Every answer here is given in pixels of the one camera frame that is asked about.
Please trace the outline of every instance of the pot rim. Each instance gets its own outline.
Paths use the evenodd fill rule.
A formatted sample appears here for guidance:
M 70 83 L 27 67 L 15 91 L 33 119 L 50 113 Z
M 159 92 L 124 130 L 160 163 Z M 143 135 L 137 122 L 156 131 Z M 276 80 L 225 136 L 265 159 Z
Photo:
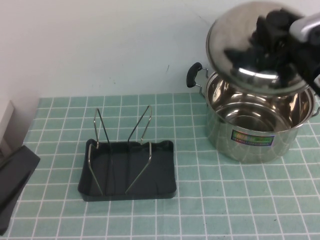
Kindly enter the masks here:
M 206 82 L 206 86 L 205 86 L 205 101 L 206 101 L 206 104 L 207 104 L 207 107 L 209 107 L 212 111 L 214 111 L 217 116 L 222 119 L 223 121 L 227 122 L 228 124 L 232 125 L 232 126 L 235 126 L 239 129 L 243 129 L 245 131 L 253 131 L 255 133 L 264 133 L 264 134 L 278 134 L 278 133 L 284 133 L 284 132 L 288 132 L 288 131 L 291 131 L 291 130 L 294 130 L 294 129 L 297 129 L 299 127 L 301 127 L 305 122 L 307 122 L 312 116 L 313 116 L 313 113 L 314 113 L 314 109 L 315 109 L 315 96 L 313 94 L 313 91 L 310 89 L 310 87 L 308 87 L 307 89 L 301 91 L 300 93 L 303 93 L 303 92 L 306 92 L 307 96 L 308 96 L 308 100 L 310 102 L 310 107 L 309 107 L 309 111 L 307 113 L 307 116 L 296 126 L 294 127 L 291 127 L 287 130 L 283 130 L 283 131 L 256 131 L 256 130 L 251 130 L 251 129 L 247 129 L 247 128 L 244 128 L 244 127 L 240 127 L 240 126 L 237 126 L 229 121 L 227 121 L 225 118 L 223 118 L 222 116 L 220 116 L 216 110 L 213 109 L 213 107 L 211 106 L 210 102 L 209 102 L 209 97 L 208 97 L 208 87 L 211 86 L 211 83 L 216 79 L 216 78 L 219 78 L 220 81 L 225 81 L 222 77 L 219 76 L 219 74 L 217 72 L 214 72 L 211 74 L 211 76 L 208 78 L 208 81 Z

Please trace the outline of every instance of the stainless steel pot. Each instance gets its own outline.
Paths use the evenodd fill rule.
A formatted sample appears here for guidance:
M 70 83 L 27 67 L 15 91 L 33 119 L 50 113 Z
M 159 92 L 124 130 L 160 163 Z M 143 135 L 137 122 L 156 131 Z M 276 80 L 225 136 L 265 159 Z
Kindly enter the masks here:
M 189 88 L 197 72 L 205 69 L 197 62 L 187 74 Z M 213 73 L 205 88 L 206 132 L 215 148 L 243 163 L 260 163 L 283 156 L 295 140 L 299 127 L 314 113 L 315 97 L 310 88 L 289 96 L 271 97 L 244 93 Z

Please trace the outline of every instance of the white grout line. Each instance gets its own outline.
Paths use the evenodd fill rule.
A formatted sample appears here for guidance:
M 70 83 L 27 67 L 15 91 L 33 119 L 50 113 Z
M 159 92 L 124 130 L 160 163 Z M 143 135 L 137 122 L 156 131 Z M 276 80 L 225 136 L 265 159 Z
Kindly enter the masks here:
M 174 95 L 172 95 L 172 104 L 173 104 L 173 115 L 175 115 L 175 99 L 174 99 Z M 177 136 L 176 136 L 176 123 L 175 120 L 173 119 L 173 131 L 174 131 L 174 154 L 175 154 L 175 165 L 174 165 L 174 169 L 176 170 L 176 188 L 177 188 L 177 198 L 178 198 L 178 207 L 179 207 L 179 230 L 180 230 L 180 240 L 182 239 L 182 225 L 181 225 L 181 208 L 180 208 L 180 185 L 179 185 L 179 173 L 178 173 L 178 167 L 176 165 L 178 165 L 178 155 L 177 155 Z
M 71 97 L 69 97 L 68 107 L 70 106 L 70 102 L 71 102 Z M 66 112 L 65 112 L 65 115 L 64 115 L 64 120 L 63 120 L 63 124 L 62 124 L 62 129 L 63 129 L 64 126 L 65 126 L 65 122 L 66 122 L 66 119 L 67 119 L 67 112 L 68 112 L 68 111 L 66 111 Z M 60 141 L 60 139 L 61 139 L 62 132 L 63 132 L 63 131 L 61 130 L 60 136 L 59 136 L 59 141 Z M 58 147 L 59 147 L 59 144 L 56 145 L 54 154 L 57 153 Z M 47 187 L 48 187 L 48 183 L 49 183 L 49 179 L 50 179 L 50 176 L 51 176 L 51 172 L 52 172 L 52 169 L 53 169 L 53 165 L 54 165 L 55 159 L 56 159 L 56 155 L 54 155 L 54 157 L 53 157 L 53 159 L 52 159 L 51 168 L 50 168 L 50 170 L 49 170 L 49 174 L 48 174 L 48 177 L 47 177 L 47 180 L 46 180 L 46 185 L 45 185 L 45 187 L 44 187 L 44 191 L 43 191 L 43 195 L 42 195 L 42 200 L 41 200 L 41 202 L 40 202 L 40 207 L 39 207 L 39 210 L 38 210 L 37 215 L 36 215 L 36 219 L 35 219 L 35 223 L 34 223 L 34 228 L 33 228 L 33 231 L 32 231 L 32 238 L 35 236 L 36 227 L 37 227 L 37 224 L 38 224 L 38 217 L 39 217 L 39 214 L 40 214 L 40 210 L 41 210 L 41 208 L 42 208 L 42 204 L 43 204 L 44 199 L 45 199 L 45 195 L 46 195 L 46 191 L 47 191 Z
M 85 103 L 85 108 L 84 108 L 83 116 L 85 116 L 85 114 L 86 114 L 87 105 L 88 105 L 88 97 L 86 98 L 86 103 Z M 75 153 L 77 153 L 77 150 L 78 150 L 78 145 L 79 145 L 79 140 L 80 140 L 80 136 L 81 136 L 81 131 L 82 131 L 82 126 L 83 126 L 83 124 L 84 124 L 84 119 L 82 120 L 82 123 L 81 123 L 81 129 L 80 129 L 79 136 L 78 136 L 78 142 L 77 142 L 77 145 L 76 145 L 76 148 L 75 148 Z M 68 195 L 68 191 L 69 191 L 71 176 L 72 176 L 73 170 L 76 169 L 76 168 L 74 167 L 74 166 L 75 166 L 75 161 L 76 161 L 76 156 L 77 156 L 77 155 L 74 154 L 73 161 L 72 161 L 72 167 L 71 167 L 72 170 L 71 170 L 71 172 L 70 172 L 69 180 L 68 180 L 68 183 L 67 183 L 66 192 L 65 192 L 64 200 L 63 200 L 63 204 L 62 204 L 62 210 L 61 210 L 61 214 L 60 214 L 60 217 L 59 217 L 59 224 L 58 224 L 58 228 L 57 228 L 57 231 L 56 231 L 56 236 L 55 236 L 56 239 L 58 238 L 59 231 L 60 231 L 62 216 L 63 216 L 63 212 L 64 212 L 64 209 L 65 209 L 66 199 L 67 199 L 67 195 Z
M 220 179 L 222 180 L 223 178 L 222 178 L 222 172 L 221 172 L 221 166 L 220 166 L 220 158 L 219 158 L 219 154 L 218 153 L 216 153 L 216 155 L 217 155 L 217 159 L 218 159 Z M 224 204 L 225 204 L 226 216 L 228 218 L 228 224 L 229 224 L 229 229 L 230 229 L 230 236 L 231 236 L 231 240 L 233 240 L 234 239 L 234 235 L 232 233 L 231 221 L 230 221 L 230 215 L 229 215 L 229 208 L 228 208 L 226 191 L 225 191 L 225 186 L 224 186 L 224 182 L 223 181 L 222 181 L 222 191 L 223 191 L 223 199 L 224 199 Z
M 270 187 L 269 180 L 268 180 L 268 177 L 267 177 L 265 165 L 264 165 L 263 163 L 261 163 L 261 165 L 262 165 L 264 177 L 265 177 L 265 179 L 266 179 L 266 184 L 267 184 L 268 189 L 269 189 L 269 192 L 270 192 L 270 194 L 271 194 L 271 199 L 272 199 L 272 203 L 273 203 L 273 208 L 274 208 L 274 212 L 275 212 L 275 215 L 276 215 L 276 219 L 277 219 L 278 224 L 279 224 L 279 227 L 280 227 L 280 232 L 281 232 L 281 235 L 282 235 L 282 239 L 285 240 L 284 231 L 283 231 L 282 226 L 281 226 L 281 222 L 280 222 L 280 219 L 279 219 L 279 214 L 278 214 L 277 207 L 276 207 L 275 198 L 274 198 L 274 195 L 273 195 L 273 193 L 272 193 L 272 191 L 271 191 L 271 187 Z
M 295 189 L 294 189 L 294 186 L 292 185 L 292 181 L 291 181 L 291 179 L 290 179 L 289 172 L 288 172 L 287 167 L 286 167 L 286 165 L 285 165 L 284 158 L 283 158 L 283 157 L 281 157 L 281 158 L 282 158 L 282 162 L 283 162 L 283 165 L 284 165 L 285 172 L 286 172 L 286 174 L 287 174 L 287 176 L 288 176 L 288 178 L 289 178 L 289 182 L 290 182 L 290 186 L 291 186 L 291 189 L 292 189 L 292 192 L 293 192 L 293 196 L 294 196 L 295 202 L 296 202 L 296 204 L 297 204 L 297 206 L 298 206 L 298 210 L 299 210 L 299 213 L 300 213 L 301 218 L 302 218 L 302 222 L 303 222 L 303 225 L 304 225 L 304 228 L 305 228 L 305 232 L 308 234 L 308 235 L 307 235 L 307 236 L 308 236 L 308 239 L 311 240 L 311 239 L 310 239 L 310 235 L 309 235 L 309 231 L 308 231 L 308 228 L 307 228 L 307 225 L 306 225 L 304 216 L 303 216 L 303 214 L 302 214 L 302 211 L 301 211 L 301 208 L 300 208 L 300 204 L 299 204 L 299 201 L 298 201 L 298 198 L 297 198 Z
M 192 109 L 192 98 L 190 96 L 190 108 L 191 108 L 191 115 L 192 115 L 192 129 L 193 129 L 193 136 L 194 136 L 194 147 L 195 147 L 195 154 L 196 154 L 196 163 L 197 163 L 197 171 L 198 171 L 198 178 L 199 178 L 199 188 L 200 188 L 200 197 L 201 197 L 201 207 L 202 207 L 202 215 L 203 215 L 203 224 L 204 224 L 204 234 L 205 239 L 208 240 L 208 232 L 207 232 L 207 222 L 205 217 L 205 207 L 204 207 L 204 199 L 202 194 L 202 185 L 201 185 L 201 176 L 200 176 L 200 167 L 199 167 L 199 159 L 198 159 L 198 149 L 197 149 L 197 142 L 196 142 L 196 131 L 195 131 L 195 123 L 194 123 L 194 116 L 193 116 L 193 109 Z

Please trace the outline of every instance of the black object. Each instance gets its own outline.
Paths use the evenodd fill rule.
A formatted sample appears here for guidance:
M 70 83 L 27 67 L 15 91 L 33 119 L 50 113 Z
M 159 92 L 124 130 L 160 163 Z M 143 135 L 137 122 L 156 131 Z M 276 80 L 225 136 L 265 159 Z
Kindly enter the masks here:
M 139 142 L 99 143 L 99 149 L 91 152 L 91 167 L 95 182 L 88 165 L 90 144 L 97 142 L 89 139 L 86 142 L 85 158 L 78 185 L 78 191 L 86 202 L 162 199 L 173 198 L 177 186 L 174 166 L 174 144 L 171 141 L 152 143 L 152 158 L 148 167 L 142 172 L 149 160 L 149 143 Z
M 40 158 L 26 146 L 0 162 L 0 235 L 8 229 L 12 212 Z
M 202 65 L 200 62 L 196 62 L 190 67 L 185 80 L 188 88 L 193 88 L 196 85 L 196 76 L 201 69 Z

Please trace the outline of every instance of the black handle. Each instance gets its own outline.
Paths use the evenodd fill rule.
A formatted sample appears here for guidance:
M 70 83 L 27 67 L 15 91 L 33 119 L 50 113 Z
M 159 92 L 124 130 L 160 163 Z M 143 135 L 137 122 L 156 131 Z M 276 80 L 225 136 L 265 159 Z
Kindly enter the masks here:
M 200 62 L 196 62 L 190 67 L 185 80 L 188 88 L 193 88 L 196 85 L 196 76 L 201 69 L 202 65 Z

